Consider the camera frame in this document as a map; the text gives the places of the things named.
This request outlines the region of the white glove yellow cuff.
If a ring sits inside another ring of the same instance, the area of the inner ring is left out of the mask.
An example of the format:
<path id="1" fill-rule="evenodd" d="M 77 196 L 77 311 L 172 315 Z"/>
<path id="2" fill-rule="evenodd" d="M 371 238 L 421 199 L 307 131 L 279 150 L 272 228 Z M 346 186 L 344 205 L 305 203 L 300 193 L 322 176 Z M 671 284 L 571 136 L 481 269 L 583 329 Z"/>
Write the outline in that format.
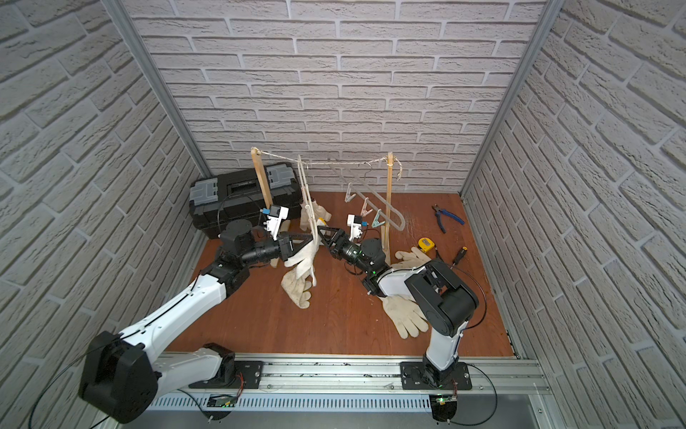
<path id="1" fill-rule="evenodd" d="M 304 248 L 299 250 L 294 256 L 285 261 L 286 267 L 294 267 L 295 278 L 307 279 L 313 278 L 313 284 L 316 285 L 316 277 L 314 274 L 314 259 L 320 248 L 321 240 L 319 238 L 313 239 Z"/>

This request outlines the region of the white clip hanger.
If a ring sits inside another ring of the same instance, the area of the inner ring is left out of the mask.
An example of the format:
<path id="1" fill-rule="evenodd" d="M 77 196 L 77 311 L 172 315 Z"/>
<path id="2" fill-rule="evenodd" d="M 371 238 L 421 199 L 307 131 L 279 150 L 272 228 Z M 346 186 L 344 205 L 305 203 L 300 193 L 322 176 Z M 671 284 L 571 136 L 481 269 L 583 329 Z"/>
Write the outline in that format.
<path id="1" fill-rule="evenodd" d="M 300 179 L 302 196 L 303 196 L 304 203 L 305 203 L 305 213 L 307 214 L 307 220 L 308 220 L 308 224 L 310 226 L 310 235 L 312 238 L 312 241 L 307 243 L 307 245 L 305 245 L 305 248 L 303 249 L 304 258 L 298 263 L 297 277 L 298 278 L 310 277 L 311 278 L 311 284 L 314 287 L 317 285 L 317 279 L 316 279 L 316 276 L 314 273 L 314 259 L 315 259 L 316 253 L 318 252 L 318 250 L 320 248 L 320 238 L 318 235 L 317 220 L 315 219 L 315 216 L 314 216 L 313 202 L 312 202 L 311 194 L 310 194 L 309 187 L 307 184 L 307 178 L 305 178 L 305 163 L 303 162 L 303 160 L 300 156 L 298 156 L 297 164 L 298 164 L 298 176 Z"/>

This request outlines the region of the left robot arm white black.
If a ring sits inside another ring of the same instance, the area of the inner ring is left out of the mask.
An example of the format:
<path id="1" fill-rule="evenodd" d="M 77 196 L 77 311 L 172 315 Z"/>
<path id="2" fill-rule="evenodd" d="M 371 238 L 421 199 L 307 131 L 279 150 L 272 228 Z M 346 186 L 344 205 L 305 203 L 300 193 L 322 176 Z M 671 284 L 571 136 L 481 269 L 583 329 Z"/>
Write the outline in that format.
<path id="1" fill-rule="evenodd" d="M 121 332 L 102 332 L 91 341 L 78 389 L 82 400 L 127 424 L 171 391 L 235 384 L 235 354 L 218 344 L 168 359 L 162 355 L 198 318 L 237 291 L 253 266 L 275 258 L 298 264 L 318 243 L 314 233 L 282 231 L 257 241 L 245 219 L 228 223 L 220 239 L 214 262 L 186 289 Z"/>

